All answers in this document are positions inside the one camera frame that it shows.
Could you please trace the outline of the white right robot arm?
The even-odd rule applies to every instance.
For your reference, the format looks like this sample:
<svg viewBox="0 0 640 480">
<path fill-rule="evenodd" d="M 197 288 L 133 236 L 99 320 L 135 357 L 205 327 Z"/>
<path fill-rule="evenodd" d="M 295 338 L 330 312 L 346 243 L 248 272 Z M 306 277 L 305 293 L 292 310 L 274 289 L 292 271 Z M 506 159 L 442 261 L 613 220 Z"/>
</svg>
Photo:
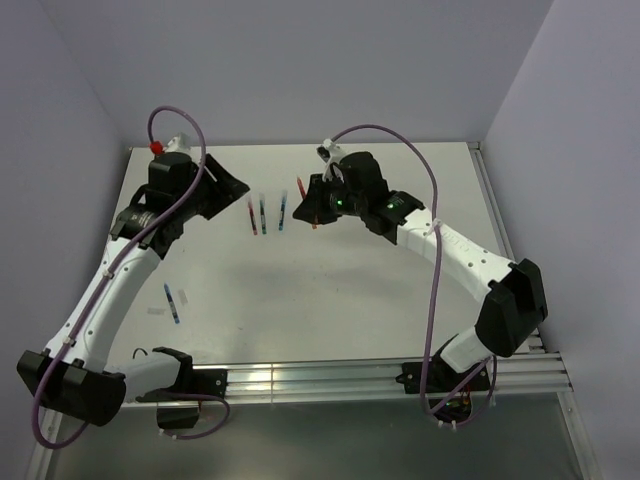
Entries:
<svg viewBox="0 0 640 480">
<path fill-rule="evenodd" d="M 480 303 L 475 324 L 440 350 L 432 368 L 438 386 L 455 389 L 480 361 L 512 356 L 547 318 L 535 263 L 486 250 L 441 222 L 420 200 L 390 189 L 371 153 L 346 154 L 335 146 L 320 146 L 317 153 L 325 169 L 311 176 L 294 219 L 327 225 L 342 216 L 357 217 L 370 232 L 431 261 Z"/>
</svg>

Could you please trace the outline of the aluminium front rail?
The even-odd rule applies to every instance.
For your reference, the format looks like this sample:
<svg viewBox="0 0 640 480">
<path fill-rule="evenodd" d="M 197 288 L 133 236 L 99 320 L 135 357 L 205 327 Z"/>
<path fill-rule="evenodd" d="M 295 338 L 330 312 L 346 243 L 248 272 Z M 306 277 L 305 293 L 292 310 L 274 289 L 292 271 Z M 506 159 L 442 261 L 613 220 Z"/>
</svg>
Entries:
<svg viewBox="0 0 640 480">
<path fill-rule="evenodd" d="M 422 361 L 418 358 L 201 364 L 194 367 L 196 385 L 211 386 L 232 405 L 415 400 Z M 572 390 L 558 353 L 516 354 L 474 378 L 478 406 L 496 380 L 494 394 L 556 394 Z"/>
</svg>

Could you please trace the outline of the aluminium side rail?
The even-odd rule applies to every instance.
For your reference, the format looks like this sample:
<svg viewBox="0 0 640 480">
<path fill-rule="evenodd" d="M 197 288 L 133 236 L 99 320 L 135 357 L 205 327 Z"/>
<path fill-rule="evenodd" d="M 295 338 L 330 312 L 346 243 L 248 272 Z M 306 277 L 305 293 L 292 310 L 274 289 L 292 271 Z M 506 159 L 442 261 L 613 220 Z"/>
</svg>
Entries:
<svg viewBox="0 0 640 480">
<path fill-rule="evenodd" d="M 482 314 L 497 312 L 499 324 L 506 327 L 505 334 L 499 334 L 499 344 L 505 340 L 505 351 L 501 355 L 510 356 L 512 343 L 526 336 L 524 343 L 528 353 L 541 354 L 546 349 L 540 339 L 538 327 L 548 314 L 546 296 L 539 267 L 529 259 L 516 261 L 509 245 L 506 230 L 493 195 L 484 167 L 481 152 L 471 148 L 470 154 L 485 200 L 488 202 L 492 226 L 498 238 L 500 256 L 507 259 L 507 274 L 491 284 L 490 299 L 483 307 Z"/>
</svg>

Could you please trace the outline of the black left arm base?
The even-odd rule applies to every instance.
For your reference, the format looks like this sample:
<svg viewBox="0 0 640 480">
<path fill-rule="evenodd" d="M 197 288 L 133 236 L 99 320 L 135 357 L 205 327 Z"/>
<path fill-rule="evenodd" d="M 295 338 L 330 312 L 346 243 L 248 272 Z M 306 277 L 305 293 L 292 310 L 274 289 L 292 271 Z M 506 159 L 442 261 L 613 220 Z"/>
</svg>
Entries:
<svg viewBox="0 0 640 480">
<path fill-rule="evenodd" d="M 178 435 L 195 435 L 197 427 L 209 427 L 213 417 L 204 412 L 206 397 L 225 399 L 228 384 L 228 370 L 195 369 L 184 387 L 174 393 L 167 390 L 155 390 L 135 399 L 137 403 L 188 402 L 185 395 L 195 395 L 194 406 L 169 406 L 156 408 L 156 422 L 160 429 L 175 432 Z"/>
</svg>

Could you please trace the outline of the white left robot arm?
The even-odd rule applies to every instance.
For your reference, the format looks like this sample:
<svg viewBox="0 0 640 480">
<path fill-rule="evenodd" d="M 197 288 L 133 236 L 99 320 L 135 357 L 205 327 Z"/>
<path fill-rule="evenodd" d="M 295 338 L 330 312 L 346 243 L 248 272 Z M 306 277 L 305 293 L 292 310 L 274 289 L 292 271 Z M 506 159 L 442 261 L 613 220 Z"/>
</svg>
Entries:
<svg viewBox="0 0 640 480">
<path fill-rule="evenodd" d="M 193 359 L 168 347 L 122 368 L 107 364 L 114 339 L 139 290 L 166 257 L 185 224 L 209 220 L 249 192 L 212 156 L 198 167 L 185 153 L 156 156 L 148 181 L 116 217 L 103 259 L 63 327 L 41 352 L 25 351 L 19 376 L 47 408 L 104 426 L 123 403 L 157 392 L 183 399 L 195 386 Z"/>
</svg>

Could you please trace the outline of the dark blue capped pen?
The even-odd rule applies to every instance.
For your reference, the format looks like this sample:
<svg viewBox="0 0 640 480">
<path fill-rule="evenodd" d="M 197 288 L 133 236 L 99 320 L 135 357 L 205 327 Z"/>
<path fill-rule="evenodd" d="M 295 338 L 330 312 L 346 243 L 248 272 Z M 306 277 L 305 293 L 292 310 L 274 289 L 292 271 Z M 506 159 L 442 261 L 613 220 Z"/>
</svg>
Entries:
<svg viewBox="0 0 640 480">
<path fill-rule="evenodd" d="M 177 307 L 176 307 L 175 301 L 173 299 L 173 295 L 172 295 L 171 289 L 170 289 L 169 285 L 166 282 L 163 284 L 163 288 L 164 288 L 165 296 L 166 296 L 166 299 L 167 299 L 167 302 L 168 302 L 168 305 L 169 305 L 169 310 L 170 310 L 171 316 L 173 318 L 173 321 L 174 321 L 174 323 L 176 325 L 178 325 L 178 324 L 180 324 L 180 318 L 179 318 L 179 314 L 178 314 L 178 311 L 177 311 Z"/>
</svg>

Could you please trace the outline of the light blue pen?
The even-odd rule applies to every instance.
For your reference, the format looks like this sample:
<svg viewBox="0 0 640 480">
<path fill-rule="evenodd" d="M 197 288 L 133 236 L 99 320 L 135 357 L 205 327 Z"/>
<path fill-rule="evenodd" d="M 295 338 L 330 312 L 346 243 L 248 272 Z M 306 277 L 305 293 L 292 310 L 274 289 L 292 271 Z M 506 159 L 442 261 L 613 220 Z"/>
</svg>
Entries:
<svg viewBox="0 0 640 480">
<path fill-rule="evenodd" d="M 278 223 L 277 223 L 279 232 L 283 232 L 284 231 L 287 199 L 288 199 L 288 191 L 286 189 L 282 190 L 281 197 L 280 197 L 280 202 L 279 202 Z"/>
</svg>

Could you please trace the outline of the magenta pen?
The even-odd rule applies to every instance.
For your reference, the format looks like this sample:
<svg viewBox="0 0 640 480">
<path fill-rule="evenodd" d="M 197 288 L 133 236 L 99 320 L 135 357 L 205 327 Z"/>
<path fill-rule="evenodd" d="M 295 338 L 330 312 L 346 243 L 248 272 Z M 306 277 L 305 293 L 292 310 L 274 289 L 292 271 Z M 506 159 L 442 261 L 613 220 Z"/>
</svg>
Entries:
<svg viewBox="0 0 640 480">
<path fill-rule="evenodd" d="M 255 209 L 254 209 L 254 203 L 250 195 L 247 197 L 247 208 L 249 213 L 252 234 L 254 236 L 257 236 L 258 235 L 257 218 L 255 214 Z"/>
</svg>

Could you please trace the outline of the green capped pen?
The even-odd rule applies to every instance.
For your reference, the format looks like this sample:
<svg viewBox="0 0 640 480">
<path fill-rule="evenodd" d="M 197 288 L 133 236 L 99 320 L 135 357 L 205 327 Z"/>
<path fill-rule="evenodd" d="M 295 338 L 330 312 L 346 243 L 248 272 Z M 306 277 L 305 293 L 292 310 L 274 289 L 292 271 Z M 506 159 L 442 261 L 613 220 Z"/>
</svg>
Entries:
<svg viewBox="0 0 640 480">
<path fill-rule="evenodd" d="M 267 221 L 266 221 L 266 202 L 265 195 L 259 194 L 259 216 L 260 216 L 260 228 L 262 235 L 267 234 Z"/>
</svg>

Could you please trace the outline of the small clear plastic piece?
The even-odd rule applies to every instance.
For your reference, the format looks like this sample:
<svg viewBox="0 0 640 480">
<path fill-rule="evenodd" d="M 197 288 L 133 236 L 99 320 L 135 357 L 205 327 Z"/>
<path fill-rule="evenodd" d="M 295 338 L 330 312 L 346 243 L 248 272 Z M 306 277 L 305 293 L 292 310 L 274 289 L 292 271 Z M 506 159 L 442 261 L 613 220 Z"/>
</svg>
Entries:
<svg viewBox="0 0 640 480">
<path fill-rule="evenodd" d="M 166 311 L 166 310 L 165 310 L 164 308 L 149 307 L 149 308 L 147 309 L 147 313 L 148 313 L 149 315 L 156 315 L 156 316 L 164 315 L 165 311 Z"/>
</svg>

